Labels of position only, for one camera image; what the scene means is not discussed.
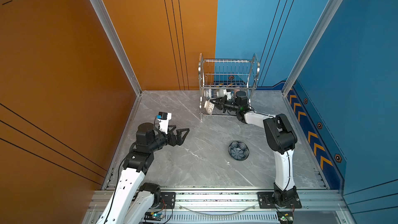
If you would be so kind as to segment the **white brown lattice bowl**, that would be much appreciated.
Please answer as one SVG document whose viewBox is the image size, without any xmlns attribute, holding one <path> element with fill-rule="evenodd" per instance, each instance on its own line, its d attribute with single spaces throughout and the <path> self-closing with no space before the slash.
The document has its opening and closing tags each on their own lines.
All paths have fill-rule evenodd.
<svg viewBox="0 0 398 224">
<path fill-rule="evenodd" d="M 212 115 L 214 107 L 215 107 L 214 103 L 212 103 L 210 100 L 207 100 L 204 104 L 204 109 L 206 113 L 209 115 Z"/>
</svg>

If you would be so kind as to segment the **pale green ribbed bowl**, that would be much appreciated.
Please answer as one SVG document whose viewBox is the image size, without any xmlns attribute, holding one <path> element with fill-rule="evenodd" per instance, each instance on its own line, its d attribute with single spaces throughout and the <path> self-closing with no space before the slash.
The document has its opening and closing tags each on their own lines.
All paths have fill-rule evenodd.
<svg viewBox="0 0 398 224">
<path fill-rule="evenodd" d="M 217 97 L 224 97 L 227 95 L 227 90 L 226 89 L 218 89 L 216 91 Z"/>
</svg>

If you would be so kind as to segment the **blue floral white bowl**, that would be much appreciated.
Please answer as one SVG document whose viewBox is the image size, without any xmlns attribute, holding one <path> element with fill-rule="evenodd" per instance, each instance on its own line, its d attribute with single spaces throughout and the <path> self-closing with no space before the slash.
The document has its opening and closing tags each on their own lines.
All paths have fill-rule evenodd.
<svg viewBox="0 0 398 224">
<path fill-rule="evenodd" d="M 205 97 L 209 100 L 213 98 L 213 92 L 211 89 L 205 89 L 204 91 Z"/>
</svg>

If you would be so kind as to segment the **stainless steel dish rack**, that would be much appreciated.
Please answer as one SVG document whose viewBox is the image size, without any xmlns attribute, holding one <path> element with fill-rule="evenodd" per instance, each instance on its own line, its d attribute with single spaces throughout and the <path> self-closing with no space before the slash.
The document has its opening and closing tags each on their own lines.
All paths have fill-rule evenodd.
<svg viewBox="0 0 398 224">
<path fill-rule="evenodd" d="M 200 53 L 198 64 L 200 118 L 209 115 L 204 109 L 204 104 L 208 100 L 204 94 L 205 89 L 212 90 L 213 99 L 218 98 L 216 95 L 218 89 L 232 91 L 234 97 L 236 91 L 243 91 L 250 101 L 258 86 L 259 74 L 260 63 L 256 54 L 250 59 L 205 59 Z M 222 116 L 223 113 L 214 108 L 212 115 Z"/>
</svg>

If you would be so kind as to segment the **dark blue petal bowl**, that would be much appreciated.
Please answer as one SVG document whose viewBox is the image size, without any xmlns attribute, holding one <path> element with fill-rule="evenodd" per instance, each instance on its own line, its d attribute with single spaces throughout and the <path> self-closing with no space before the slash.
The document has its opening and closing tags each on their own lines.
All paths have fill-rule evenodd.
<svg viewBox="0 0 398 224">
<path fill-rule="evenodd" d="M 228 147 L 231 158 L 237 161 L 244 161 L 249 157 L 249 149 L 243 142 L 234 141 Z"/>
</svg>

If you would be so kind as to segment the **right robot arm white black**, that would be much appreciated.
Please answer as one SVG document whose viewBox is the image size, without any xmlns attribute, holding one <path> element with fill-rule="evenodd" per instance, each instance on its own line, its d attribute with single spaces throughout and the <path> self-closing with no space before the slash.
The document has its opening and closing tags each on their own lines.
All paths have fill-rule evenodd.
<svg viewBox="0 0 398 224">
<path fill-rule="evenodd" d="M 293 154 L 297 135 L 287 116 L 255 111 L 249 105 L 247 93 L 244 91 L 235 92 L 235 98 L 231 101 L 224 95 L 205 102 L 205 108 L 209 114 L 212 113 L 214 107 L 224 113 L 234 112 L 240 122 L 255 125 L 265 130 L 267 144 L 275 157 L 276 176 L 274 193 L 268 199 L 260 196 L 260 202 L 272 204 L 276 209 L 302 208 L 293 178 Z"/>
</svg>

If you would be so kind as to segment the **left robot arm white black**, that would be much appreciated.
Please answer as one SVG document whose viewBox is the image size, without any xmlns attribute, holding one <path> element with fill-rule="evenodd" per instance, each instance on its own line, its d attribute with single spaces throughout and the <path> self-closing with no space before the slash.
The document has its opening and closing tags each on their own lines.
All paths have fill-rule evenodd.
<svg viewBox="0 0 398 224">
<path fill-rule="evenodd" d="M 189 128 L 168 125 L 165 131 L 153 123 L 142 123 L 136 132 L 136 142 L 122 161 L 118 183 L 98 224 L 138 224 L 145 214 L 161 202 L 160 186 L 143 183 L 154 161 L 154 153 L 164 146 L 181 146 Z"/>
</svg>

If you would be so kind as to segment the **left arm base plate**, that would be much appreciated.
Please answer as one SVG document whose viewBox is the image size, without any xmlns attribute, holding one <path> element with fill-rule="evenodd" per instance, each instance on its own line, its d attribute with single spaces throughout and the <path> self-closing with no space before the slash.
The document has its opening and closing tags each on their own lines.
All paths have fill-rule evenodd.
<svg viewBox="0 0 398 224">
<path fill-rule="evenodd" d="M 160 192 L 156 209 L 174 209 L 176 203 L 176 192 Z"/>
</svg>

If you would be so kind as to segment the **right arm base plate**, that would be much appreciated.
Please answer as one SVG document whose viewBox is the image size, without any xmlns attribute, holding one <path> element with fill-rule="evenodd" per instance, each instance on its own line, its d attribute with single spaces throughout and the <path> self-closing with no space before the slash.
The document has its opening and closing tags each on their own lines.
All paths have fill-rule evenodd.
<svg viewBox="0 0 398 224">
<path fill-rule="evenodd" d="M 282 208 L 282 209 L 301 209 L 302 203 L 298 194 L 292 196 L 275 196 L 274 192 L 258 192 L 258 203 L 261 209 Z"/>
</svg>

